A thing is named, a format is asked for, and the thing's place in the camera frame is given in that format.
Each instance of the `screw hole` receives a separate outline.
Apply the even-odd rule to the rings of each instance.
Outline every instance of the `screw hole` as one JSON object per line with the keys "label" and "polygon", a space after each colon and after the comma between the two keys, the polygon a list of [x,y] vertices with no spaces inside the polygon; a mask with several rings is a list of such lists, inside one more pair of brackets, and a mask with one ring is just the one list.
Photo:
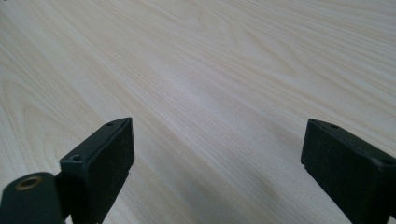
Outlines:
{"label": "screw hole", "polygon": [[382,161],[382,163],[384,163],[385,165],[393,165],[394,163],[393,163],[393,161],[391,161],[391,160],[386,160],[386,159],[384,159],[384,160],[381,160]]}
{"label": "screw hole", "polygon": [[81,160],[82,160],[82,158],[81,158],[80,155],[74,155],[74,156],[72,156],[70,159],[71,159],[72,161],[81,161]]}
{"label": "screw hole", "polygon": [[27,189],[32,189],[34,188],[36,185],[38,185],[38,183],[41,182],[43,178],[39,175],[35,175],[35,176],[31,176],[31,177],[27,177],[25,179],[23,179],[22,181],[20,181],[17,184],[17,190],[27,190]]}

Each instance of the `table surface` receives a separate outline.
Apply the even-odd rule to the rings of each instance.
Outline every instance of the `table surface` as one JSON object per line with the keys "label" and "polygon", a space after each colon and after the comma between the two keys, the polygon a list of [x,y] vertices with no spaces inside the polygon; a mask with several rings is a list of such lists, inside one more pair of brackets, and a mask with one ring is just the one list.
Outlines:
{"label": "table surface", "polygon": [[396,1],[1,1],[0,85],[1,189],[132,117],[105,223],[349,223],[306,122],[396,156]]}

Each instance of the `wooden table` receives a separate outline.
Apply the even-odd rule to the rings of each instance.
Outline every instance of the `wooden table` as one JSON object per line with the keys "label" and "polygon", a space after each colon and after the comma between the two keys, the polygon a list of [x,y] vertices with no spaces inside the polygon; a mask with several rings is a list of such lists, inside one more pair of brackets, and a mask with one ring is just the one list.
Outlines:
{"label": "wooden table", "polygon": [[309,118],[396,156],[394,0],[0,2],[0,187],[133,117],[105,223],[348,223]]}

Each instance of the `light wood surface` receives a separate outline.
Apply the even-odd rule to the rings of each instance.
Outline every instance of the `light wood surface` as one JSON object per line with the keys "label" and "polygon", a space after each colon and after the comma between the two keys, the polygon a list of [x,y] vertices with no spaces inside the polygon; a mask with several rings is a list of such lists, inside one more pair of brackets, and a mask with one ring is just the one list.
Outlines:
{"label": "light wood surface", "polygon": [[305,125],[396,156],[396,1],[1,1],[0,85],[1,189],[133,117],[105,223],[349,223]]}

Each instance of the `black clamp jaw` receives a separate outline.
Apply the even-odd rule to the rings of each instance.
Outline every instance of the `black clamp jaw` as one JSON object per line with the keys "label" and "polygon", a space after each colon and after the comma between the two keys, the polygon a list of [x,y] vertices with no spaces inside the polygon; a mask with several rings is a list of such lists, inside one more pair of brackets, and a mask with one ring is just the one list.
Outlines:
{"label": "black clamp jaw", "polygon": [[0,223],[102,223],[134,163],[131,118],[111,121],[60,160],[56,176],[35,173],[3,192]]}
{"label": "black clamp jaw", "polygon": [[[396,159],[333,124],[310,119],[301,162],[354,224],[396,217]],[[105,124],[61,159],[3,192],[0,223],[102,223],[134,163],[132,119]]]}
{"label": "black clamp jaw", "polygon": [[333,124],[310,119],[301,162],[354,224],[396,215],[396,159]]}

